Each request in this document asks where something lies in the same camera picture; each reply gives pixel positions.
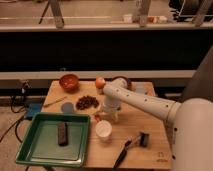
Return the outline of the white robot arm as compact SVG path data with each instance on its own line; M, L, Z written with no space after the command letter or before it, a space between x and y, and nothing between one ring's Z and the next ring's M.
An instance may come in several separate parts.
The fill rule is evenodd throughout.
M112 114L119 101L173 124L171 171L213 171L213 102L192 98L182 103L139 94L118 78L102 86L103 111Z

